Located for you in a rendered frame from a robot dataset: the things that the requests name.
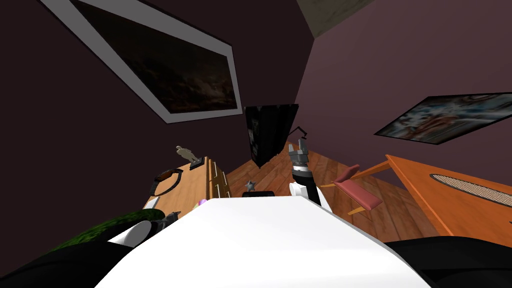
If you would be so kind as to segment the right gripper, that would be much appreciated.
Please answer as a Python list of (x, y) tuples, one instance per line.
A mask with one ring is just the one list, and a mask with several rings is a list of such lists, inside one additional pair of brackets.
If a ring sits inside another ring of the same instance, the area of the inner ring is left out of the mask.
[(306, 140), (301, 137), (298, 140), (299, 150), (295, 150), (292, 144), (288, 145), (288, 155), (294, 166), (306, 165), (309, 162), (309, 150)]

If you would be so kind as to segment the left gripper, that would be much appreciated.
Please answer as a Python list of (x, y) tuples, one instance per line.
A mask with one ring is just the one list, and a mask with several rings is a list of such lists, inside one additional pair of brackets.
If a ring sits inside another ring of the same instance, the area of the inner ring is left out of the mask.
[(180, 211), (175, 211), (167, 215), (167, 217), (163, 218), (159, 221), (159, 230), (163, 230), (176, 222), (179, 219)]

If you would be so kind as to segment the wooden dresser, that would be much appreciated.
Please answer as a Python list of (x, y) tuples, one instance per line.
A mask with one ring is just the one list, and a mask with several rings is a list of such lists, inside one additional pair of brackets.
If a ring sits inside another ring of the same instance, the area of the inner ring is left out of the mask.
[[(178, 169), (183, 170), (178, 186), (162, 196), (150, 196), (144, 205), (145, 209), (158, 209), (166, 215), (180, 211), (178, 216), (183, 217), (198, 207), (200, 200), (232, 197), (225, 172), (211, 158), (205, 157), (204, 164), (193, 170), (190, 170), (190, 163)], [(176, 180), (177, 175), (173, 174), (158, 185), (155, 194), (164, 192)]]

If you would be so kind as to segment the black curved band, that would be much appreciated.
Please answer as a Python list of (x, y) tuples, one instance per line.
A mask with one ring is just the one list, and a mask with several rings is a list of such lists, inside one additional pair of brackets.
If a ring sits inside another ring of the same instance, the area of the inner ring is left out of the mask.
[[(155, 177), (154, 180), (153, 180), (153, 184), (151, 186), (151, 189), (150, 189), (150, 197), (161, 197), (161, 196), (167, 194), (168, 192), (172, 191), (174, 188), (176, 188), (178, 186), (178, 184), (180, 183), (180, 181), (181, 181), (181, 176), (182, 176), (183, 172), (184, 171), (182, 169), (179, 169), (179, 168), (169, 169), (169, 170), (159, 174), (157, 177)], [(171, 187), (167, 188), (162, 193), (155, 194), (158, 185), (160, 183), (162, 183), (163, 181), (169, 179), (172, 175), (177, 175), (177, 179), (174, 182), (174, 184)]]

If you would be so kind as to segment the dark green rounded object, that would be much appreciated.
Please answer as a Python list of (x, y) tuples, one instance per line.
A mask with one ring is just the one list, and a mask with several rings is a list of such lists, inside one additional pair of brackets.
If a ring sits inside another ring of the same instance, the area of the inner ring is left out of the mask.
[(156, 233), (156, 229), (158, 228), (158, 224), (154, 222), (161, 221), (164, 218), (165, 213), (159, 209), (150, 208), (137, 210), (92, 227), (91, 229), (57, 246), (52, 251), (55, 252), (65, 247), (88, 242), (106, 242), (143, 221), (150, 222), (150, 235), (152, 236)]

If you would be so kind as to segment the beige figure statue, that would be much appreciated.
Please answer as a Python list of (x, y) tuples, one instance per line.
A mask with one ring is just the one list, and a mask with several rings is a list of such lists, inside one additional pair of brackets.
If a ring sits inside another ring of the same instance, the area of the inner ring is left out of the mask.
[(183, 148), (182, 146), (176, 146), (176, 153), (190, 162), (190, 171), (202, 166), (205, 163), (205, 159), (203, 157), (195, 157), (189, 149)]

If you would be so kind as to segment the red wooden chair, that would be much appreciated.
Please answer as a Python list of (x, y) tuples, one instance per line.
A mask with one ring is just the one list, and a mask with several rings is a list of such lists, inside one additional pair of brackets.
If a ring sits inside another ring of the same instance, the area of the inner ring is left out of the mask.
[(345, 219), (353, 218), (356, 214), (372, 219), (374, 214), (383, 214), (386, 208), (382, 194), (375, 187), (364, 184), (361, 178), (354, 179), (359, 171), (358, 164), (345, 165), (334, 160), (327, 162), (320, 189), (331, 210)]

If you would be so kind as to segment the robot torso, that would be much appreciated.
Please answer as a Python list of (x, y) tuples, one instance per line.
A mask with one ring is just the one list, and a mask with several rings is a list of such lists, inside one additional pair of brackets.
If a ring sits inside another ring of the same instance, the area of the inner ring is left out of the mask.
[(211, 199), (95, 288), (431, 288), (396, 252), (301, 196)]

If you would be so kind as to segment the orange wooden table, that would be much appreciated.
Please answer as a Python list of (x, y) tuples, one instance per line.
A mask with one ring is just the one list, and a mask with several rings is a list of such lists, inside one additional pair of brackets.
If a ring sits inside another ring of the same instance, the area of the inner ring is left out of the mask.
[(442, 236), (485, 240), (512, 247), (512, 207), (506, 207), (436, 181), (439, 174), (512, 195), (512, 186), (408, 159), (386, 155), (389, 165)]

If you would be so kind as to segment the woven oval mat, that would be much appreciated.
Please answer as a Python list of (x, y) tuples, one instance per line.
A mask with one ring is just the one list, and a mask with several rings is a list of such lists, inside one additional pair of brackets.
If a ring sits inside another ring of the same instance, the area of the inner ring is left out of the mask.
[(450, 188), (462, 191), (466, 194), (473, 195), (477, 198), (481, 198), (502, 206), (512, 208), (512, 195), (498, 191), (486, 186), (482, 186), (476, 183), (468, 182), (465, 180), (446, 176), (444, 174), (429, 174), (433, 180), (446, 185)]

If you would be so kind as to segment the dark picture with grey frame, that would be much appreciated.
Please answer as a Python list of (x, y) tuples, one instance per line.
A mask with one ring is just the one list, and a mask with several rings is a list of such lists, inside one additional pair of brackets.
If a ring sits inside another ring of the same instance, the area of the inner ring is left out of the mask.
[(38, 0), (165, 123), (243, 112), (232, 46), (146, 0)]

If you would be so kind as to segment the colourful wall picture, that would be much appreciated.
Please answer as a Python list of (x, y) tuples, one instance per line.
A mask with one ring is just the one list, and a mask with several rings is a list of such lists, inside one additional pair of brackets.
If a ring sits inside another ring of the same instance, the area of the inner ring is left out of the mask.
[(512, 117), (512, 93), (429, 96), (375, 135), (440, 145)]

